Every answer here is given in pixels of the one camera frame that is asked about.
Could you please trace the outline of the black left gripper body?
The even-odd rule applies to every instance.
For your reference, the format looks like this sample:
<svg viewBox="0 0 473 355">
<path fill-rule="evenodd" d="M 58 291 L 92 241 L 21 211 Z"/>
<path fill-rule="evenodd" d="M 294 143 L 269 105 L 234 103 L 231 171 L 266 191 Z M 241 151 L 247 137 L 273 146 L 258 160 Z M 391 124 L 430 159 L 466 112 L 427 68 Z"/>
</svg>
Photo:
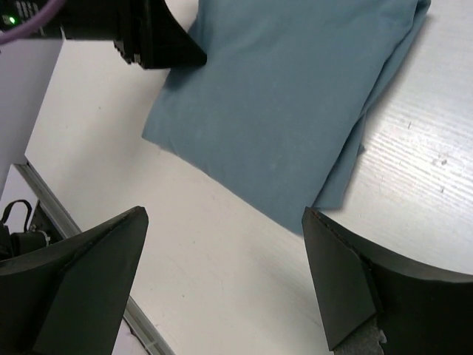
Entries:
<svg viewBox="0 0 473 355">
<path fill-rule="evenodd" d="M 2 1 L 1 44 L 19 39 L 111 41 L 142 67 L 144 1 Z"/>
</svg>

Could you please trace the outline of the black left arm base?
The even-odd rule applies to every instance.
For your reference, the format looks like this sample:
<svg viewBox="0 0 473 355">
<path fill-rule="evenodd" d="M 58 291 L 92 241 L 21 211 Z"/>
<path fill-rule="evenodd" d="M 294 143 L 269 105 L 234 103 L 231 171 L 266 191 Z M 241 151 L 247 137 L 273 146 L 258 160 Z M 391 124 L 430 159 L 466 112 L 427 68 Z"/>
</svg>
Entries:
<svg viewBox="0 0 473 355">
<path fill-rule="evenodd" d="M 28 254 L 63 240 L 39 202 L 8 203 L 1 213 L 1 261 Z"/>
</svg>

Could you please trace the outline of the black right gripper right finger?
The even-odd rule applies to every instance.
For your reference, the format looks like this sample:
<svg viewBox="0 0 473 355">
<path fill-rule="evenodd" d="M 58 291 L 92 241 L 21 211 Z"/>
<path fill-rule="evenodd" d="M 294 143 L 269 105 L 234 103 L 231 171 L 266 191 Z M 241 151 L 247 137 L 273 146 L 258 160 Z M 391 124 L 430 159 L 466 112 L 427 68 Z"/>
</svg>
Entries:
<svg viewBox="0 0 473 355">
<path fill-rule="evenodd" d="M 472 352 L 471 275 L 390 251 L 315 209 L 302 225 L 330 351 Z"/>
</svg>

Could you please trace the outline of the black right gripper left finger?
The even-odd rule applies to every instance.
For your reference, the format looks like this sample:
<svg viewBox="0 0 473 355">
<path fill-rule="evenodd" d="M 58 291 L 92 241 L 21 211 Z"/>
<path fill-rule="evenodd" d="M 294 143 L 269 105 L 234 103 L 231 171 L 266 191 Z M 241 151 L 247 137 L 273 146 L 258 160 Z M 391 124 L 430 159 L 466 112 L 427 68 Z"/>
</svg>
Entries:
<svg viewBox="0 0 473 355">
<path fill-rule="evenodd" d="M 1 353 L 111 354 L 146 239 L 136 206 L 73 237 L 1 226 Z"/>
</svg>

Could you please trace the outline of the blue-grey t-shirt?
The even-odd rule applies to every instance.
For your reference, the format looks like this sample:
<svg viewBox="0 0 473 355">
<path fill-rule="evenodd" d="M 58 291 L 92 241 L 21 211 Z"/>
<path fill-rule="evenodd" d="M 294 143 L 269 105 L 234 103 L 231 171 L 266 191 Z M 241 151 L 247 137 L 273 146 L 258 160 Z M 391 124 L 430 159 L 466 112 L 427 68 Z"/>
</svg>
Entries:
<svg viewBox="0 0 473 355">
<path fill-rule="evenodd" d="M 201 1 L 205 66 L 173 69 L 143 138 L 287 230 L 338 209 L 367 113 L 395 77 L 428 1 Z"/>
</svg>

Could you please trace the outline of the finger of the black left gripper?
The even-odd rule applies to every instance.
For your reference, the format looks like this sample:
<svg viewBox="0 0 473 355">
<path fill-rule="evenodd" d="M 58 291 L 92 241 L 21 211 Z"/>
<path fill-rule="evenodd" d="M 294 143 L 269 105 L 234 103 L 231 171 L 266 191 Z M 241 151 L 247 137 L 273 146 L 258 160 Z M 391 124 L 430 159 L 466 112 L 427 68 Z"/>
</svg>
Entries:
<svg viewBox="0 0 473 355">
<path fill-rule="evenodd" d="M 199 67 L 207 55 L 181 27 L 164 1 L 143 3 L 142 68 Z"/>
</svg>

